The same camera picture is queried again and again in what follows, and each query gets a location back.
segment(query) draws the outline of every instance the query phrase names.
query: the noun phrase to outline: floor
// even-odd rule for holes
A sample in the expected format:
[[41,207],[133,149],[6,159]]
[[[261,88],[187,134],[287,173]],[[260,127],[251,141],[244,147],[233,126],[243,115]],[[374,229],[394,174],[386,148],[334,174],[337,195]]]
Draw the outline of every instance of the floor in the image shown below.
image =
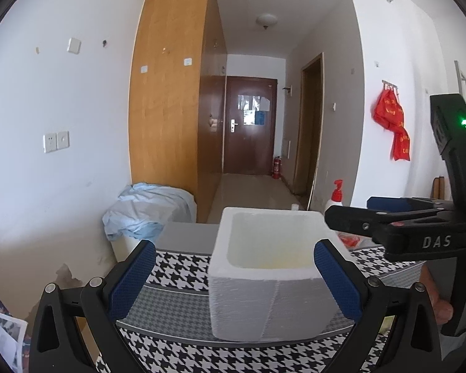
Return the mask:
[[207,223],[219,224],[225,207],[290,210],[299,204],[281,179],[268,175],[224,174],[217,188]]

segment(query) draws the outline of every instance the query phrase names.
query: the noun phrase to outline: blue gripper pad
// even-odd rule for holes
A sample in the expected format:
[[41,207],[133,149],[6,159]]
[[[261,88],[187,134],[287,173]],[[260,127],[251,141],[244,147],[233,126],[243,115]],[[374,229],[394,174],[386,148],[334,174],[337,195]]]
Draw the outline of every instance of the blue gripper pad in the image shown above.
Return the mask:
[[361,294],[323,242],[314,247],[314,263],[342,314],[355,323],[362,316]]
[[128,316],[140,290],[155,266],[155,245],[151,241],[146,242],[147,245],[126,269],[109,295],[108,315],[114,323]]
[[370,210],[389,213],[410,212],[412,210],[408,200],[404,198],[371,197],[366,205]]

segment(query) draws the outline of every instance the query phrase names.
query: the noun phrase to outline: screw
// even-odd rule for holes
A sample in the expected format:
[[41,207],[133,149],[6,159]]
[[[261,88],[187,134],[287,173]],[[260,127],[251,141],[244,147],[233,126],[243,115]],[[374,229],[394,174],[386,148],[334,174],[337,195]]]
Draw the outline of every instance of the screw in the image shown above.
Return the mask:
[[417,290],[417,291],[420,291],[420,292],[424,292],[426,290],[426,288],[424,287],[424,285],[422,283],[419,283],[419,282],[416,282],[414,284],[414,288]]
[[92,288],[97,288],[98,286],[100,286],[102,284],[102,278],[92,278],[90,280],[90,286]]
[[373,288],[377,288],[378,286],[380,286],[380,283],[381,281],[376,278],[375,276],[371,276],[370,278],[368,278],[368,284],[369,286],[373,287]]
[[55,290],[56,286],[55,286],[55,283],[49,283],[46,287],[45,287],[45,291],[47,293],[52,293],[54,290]]

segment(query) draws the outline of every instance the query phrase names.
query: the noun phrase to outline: wooden wardrobe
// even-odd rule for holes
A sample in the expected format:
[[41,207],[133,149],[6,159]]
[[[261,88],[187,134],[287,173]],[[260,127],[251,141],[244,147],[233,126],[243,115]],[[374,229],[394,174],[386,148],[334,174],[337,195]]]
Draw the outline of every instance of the wooden wardrobe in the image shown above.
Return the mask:
[[217,0],[145,0],[130,81],[132,180],[187,190],[199,223],[222,173],[226,55]]

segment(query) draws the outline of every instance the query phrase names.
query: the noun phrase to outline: hand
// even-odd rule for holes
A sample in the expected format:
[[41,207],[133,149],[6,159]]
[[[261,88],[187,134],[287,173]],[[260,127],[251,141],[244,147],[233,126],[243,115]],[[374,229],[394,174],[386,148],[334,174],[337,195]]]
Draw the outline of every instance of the hand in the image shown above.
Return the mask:
[[448,301],[442,300],[440,298],[437,285],[435,284],[435,281],[433,280],[433,277],[431,276],[431,273],[426,264],[424,264],[421,268],[421,276],[419,277],[419,281],[426,286],[426,291],[428,292],[428,296],[430,296],[430,301],[437,324],[442,325],[450,321],[454,313],[454,309]]

